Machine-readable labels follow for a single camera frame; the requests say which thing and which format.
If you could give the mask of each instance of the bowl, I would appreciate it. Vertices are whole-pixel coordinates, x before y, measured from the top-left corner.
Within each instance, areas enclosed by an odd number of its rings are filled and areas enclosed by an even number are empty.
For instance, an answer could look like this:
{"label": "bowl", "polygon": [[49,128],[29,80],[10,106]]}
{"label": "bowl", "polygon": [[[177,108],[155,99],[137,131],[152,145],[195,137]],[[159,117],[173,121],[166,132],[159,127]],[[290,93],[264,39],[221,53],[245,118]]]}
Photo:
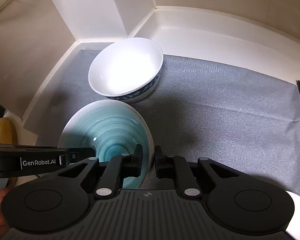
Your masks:
{"label": "bowl", "polygon": [[145,38],[118,41],[101,51],[90,65],[90,87],[109,99],[136,102],[158,84],[163,52]]}
{"label": "bowl", "polygon": [[66,124],[58,147],[92,147],[100,162],[114,155],[133,154],[136,144],[143,148],[141,176],[126,178],[123,187],[139,188],[148,175],[154,143],[146,122],[131,106],[116,100],[100,100],[81,108]]}

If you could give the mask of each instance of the metal screw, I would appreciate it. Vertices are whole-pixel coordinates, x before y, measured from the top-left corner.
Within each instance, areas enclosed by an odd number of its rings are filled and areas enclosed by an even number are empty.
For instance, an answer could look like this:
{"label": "metal screw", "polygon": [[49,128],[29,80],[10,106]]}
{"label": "metal screw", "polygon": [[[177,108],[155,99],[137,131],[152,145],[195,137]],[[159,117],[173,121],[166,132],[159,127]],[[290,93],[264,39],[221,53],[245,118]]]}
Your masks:
{"label": "metal screw", "polygon": [[96,191],[99,196],[109,196],[112,193],[112,190],[107,187],[98,188]]}
{"label": "metal screw", "polygon": [[151,197],[152,196],[152,193],[151,192],[147,192],[147,193],[144,193],[143,194],[145,197]]}
{"label": "metal screw", "polygon": [[198,190],[197,188],[187,188],[185,190],[185,195],[190,196],[190,197],[194,197],[200,194],[200,190]]}

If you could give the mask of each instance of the teal bowl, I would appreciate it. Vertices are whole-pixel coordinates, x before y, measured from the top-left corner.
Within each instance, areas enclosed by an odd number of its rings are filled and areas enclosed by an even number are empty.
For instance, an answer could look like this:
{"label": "teal bowl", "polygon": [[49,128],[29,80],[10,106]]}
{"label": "teal bowl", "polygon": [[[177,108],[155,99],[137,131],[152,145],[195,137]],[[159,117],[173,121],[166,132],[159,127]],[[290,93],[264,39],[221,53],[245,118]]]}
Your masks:
{"label": "teal bowl", "polygon": [[58,147],[92,147],[100,162],[112,156],[143,149],[141,176],[123,181],[123,188],[139,188],[148,175],[154,156],[152,135],[145,120],[131,106],[117,100],[100,100],[81,108],[66,124]]}

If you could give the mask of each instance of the black circular pad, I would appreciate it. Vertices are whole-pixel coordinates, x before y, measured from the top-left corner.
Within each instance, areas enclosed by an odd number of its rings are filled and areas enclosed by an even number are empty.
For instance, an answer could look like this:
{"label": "black circular pad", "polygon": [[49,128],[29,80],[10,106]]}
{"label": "black circular pad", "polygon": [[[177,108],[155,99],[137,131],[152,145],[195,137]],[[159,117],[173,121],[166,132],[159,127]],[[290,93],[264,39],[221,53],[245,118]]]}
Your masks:
{"label": "black circular pad", "polygon": [[234,197],[235,203],[248,211],[266,210],[271,205],[271,198],[268,194],[259,190],[243,190]]}
{"label": "black circular pad", "polygon": [[25,198],[25,205],[34,211],[47,211],[60,205],[62,196],[50,189],[41,189],[31,192]]}
{"label": "black circular pad", "polygon": [[287,192],[246,174],[220,178],[208,196],[207,207],[220,224],[247,235],[285,230],[294,213]]}
{"label": "black circular pad", "polygon": [[89,199],[79,183],[75,179],[52,176],[20,185],[7,193],[1,209],[10,227],[27,233],[55,232],[86,214]]}

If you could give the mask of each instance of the gray fabric mat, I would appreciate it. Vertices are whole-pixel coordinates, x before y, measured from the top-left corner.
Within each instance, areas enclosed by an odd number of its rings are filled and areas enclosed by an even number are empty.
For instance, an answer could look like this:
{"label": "gray fabric mat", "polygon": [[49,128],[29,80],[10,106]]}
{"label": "gray fabric mat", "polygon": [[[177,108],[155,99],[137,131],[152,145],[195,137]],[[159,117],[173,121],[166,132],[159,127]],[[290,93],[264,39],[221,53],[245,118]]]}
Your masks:
{"label": "gray fabric mat", "polygon": [[[37,145],[56,146],[68,120],[103,96],[88,83],[98,54],[82,50],[42,122]],[[295,85],[251,70],[164,56],[158,87],[131,104],[164,154],[206,156],[300,195],[300,96]],[[143,188],[172,188],[151,170]]]}

